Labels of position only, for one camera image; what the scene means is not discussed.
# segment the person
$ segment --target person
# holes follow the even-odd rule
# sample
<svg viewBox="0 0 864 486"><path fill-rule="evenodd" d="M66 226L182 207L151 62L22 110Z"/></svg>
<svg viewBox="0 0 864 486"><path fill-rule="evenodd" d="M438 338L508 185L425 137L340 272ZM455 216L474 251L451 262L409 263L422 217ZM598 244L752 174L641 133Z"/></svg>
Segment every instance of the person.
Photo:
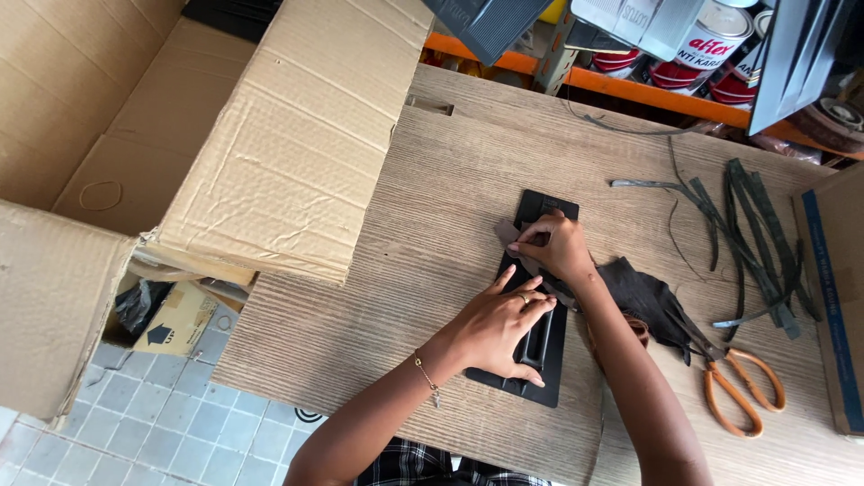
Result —
<svg viewBox="0 0 864 486"><path fill-rule="evenodd" d="M539 233L548 234L548 243L527 243ZM598 276L581 223L556 210L528 227L510 248L539 260L576 295L638 456L642 484L711 484L693 427ZM451 471L448 453L393 438L411 413L433 395L430 384L443 387L465 368L481 368L543 386L534 368L514 362L512 356L531 326L555 307L556 298L535 290L542 281L539 277L502 293L514 270L511 266L504 271L423 344L416 356L412 353L324 422L296 453L285 486L548 484L470 459L463 459L459 470ZM417 366L416 359L422 366Z"/></svg>

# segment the shelf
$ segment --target shelf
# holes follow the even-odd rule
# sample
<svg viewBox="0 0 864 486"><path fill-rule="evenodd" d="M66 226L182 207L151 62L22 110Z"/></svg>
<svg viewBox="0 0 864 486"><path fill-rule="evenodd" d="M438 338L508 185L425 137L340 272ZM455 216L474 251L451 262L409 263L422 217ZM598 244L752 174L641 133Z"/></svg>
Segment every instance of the shelf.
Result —
<svg viewBox="0 0 864 486"><path fill-rule="evenodd" d="M495 66L510 69L518 73L533 75L540 64L540 58L543 57L543 53L546 50L551 28L552 26L545 22L535 23L534 49L525 53L507 51L495 63ZM458 55L466 59L477 60L477 57L465 47L465 44L449 35L446 28L443 28L439 23L436 23L433 32L429 34L424 47L451 55ZM566 84L697 118L709 119L738 128L746 129L750 121L750 112L746 110L733 108L732 106L707 99L672 93L662 88L648 86L635 81L620 80L589 71L582 67L573 67L570 70ZM762 132L772 137L789 140L819 150L851 157L856 160L864 160L864 152L850 154L828 149L801 133L795 126L785 120L780 120Z"/></svg>

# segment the scissors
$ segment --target scissors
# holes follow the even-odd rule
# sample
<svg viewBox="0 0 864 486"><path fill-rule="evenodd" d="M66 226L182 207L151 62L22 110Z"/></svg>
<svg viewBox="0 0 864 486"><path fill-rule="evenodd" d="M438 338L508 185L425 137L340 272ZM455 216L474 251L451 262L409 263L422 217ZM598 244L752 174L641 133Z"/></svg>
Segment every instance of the scissors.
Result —
<svg viewBox="0 0 864 486"><path fill-rule="evenodd" d="M711 412L714 414L717 421L720 422L726 430L733 433L735 436L740 438L756 438L762 435L762 418L756 413L756 410L750 405L750 402L744 398L737 388L735 388L732 383L729 383L729 380L726 379L725 376L721 373L720 369L717 367L717 362L721 360L726 360L729 364L732 365L732 368L736 373L741 377L744 383L747 385L747 388L750 390L750 394L762 405L764 408L768 409L770 412L780 412L784 408L786 408L786 393L783 389L783 384L780 383L780 379L774 373L774 370L771 369L764 361L760 360L755 355L751 355L745 351L741 351L740 349L735 348L726 348L725 350L717 348L711 341L708 340L707 337L696 327L693 321L687 317L687 314L684 313L681 305L678 302L674 302L677 307L678 314L683 317L683 321L678 318L672 312L666 311L666 314L672 319L672 322L678 324L684 332L687 333L687 336L690 336L690 339L693 341L699 353L705 356L705 370L703 371L703 377L705 380L705 398L708 401L708 408L711 409ZM750 377L750 374L741 366L738 362L738 359L741 358L745 360L752 361L756 366L760 367L762 371L768 376L768 379L771 380L772 385L774 386L774 392L777 396L777 404L773 404L765 397L765 394L762 393L762 390L756 385L753 379ZM735 426L732 422L730 422L726 417L723 416L723 413L720 411L720 408L717 406L717 401L714 397L714 381L720 384L724 390L729 393L732 397L732 400L735 400L737 403L747 414L747 417L753 422L753 429L749 431L743 431L737 426Z"/></svg>

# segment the left hand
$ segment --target left hand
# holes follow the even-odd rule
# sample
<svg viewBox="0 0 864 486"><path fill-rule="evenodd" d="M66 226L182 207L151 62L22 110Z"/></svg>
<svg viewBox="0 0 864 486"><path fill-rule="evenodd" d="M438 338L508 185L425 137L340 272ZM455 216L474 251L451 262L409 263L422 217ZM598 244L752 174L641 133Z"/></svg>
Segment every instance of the left hand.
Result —
<svg viewBox="0 0 864 486"><path fill-rule="evenodd" d="M543 387L543 379L536 369L516 363L513 351L540 316L555 308L557 299L534 290L543 282L539 276L515 291L501 294L515 271L516 266L511 265L432 339L447 342L463 369L480 368ZM528 304L522 296L528 298Z"/></svg>

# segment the hand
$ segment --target hand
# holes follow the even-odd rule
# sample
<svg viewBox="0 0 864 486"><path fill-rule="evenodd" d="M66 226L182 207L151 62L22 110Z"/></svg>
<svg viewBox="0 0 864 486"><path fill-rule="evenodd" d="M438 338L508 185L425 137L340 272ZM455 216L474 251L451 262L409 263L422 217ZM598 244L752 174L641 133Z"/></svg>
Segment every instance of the hand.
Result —
<svg viewBox="0 0 864 486"><path fill-rule="evenodd" d="M541 246L532 245L536 240L548 240ZM564 217L560 209L544 214L526 229L515 243L507 246L527 257L538 260L553 275L570 281L580 268L594 269L582 224Z"/></svg>
<svg viewBox="0 0 864 486"><path fill-rule="evenodd" d="M430 342L447 342L460 369L480 368L543 387L543 379L536 369L513 361L513 351L540 316L555 308L557 299L534 290L543 282L542 277L534 277L515 291L501 294L515 271L516 266L510 265ZM522 295L529 299L529 304L525 304Z"/></svg>

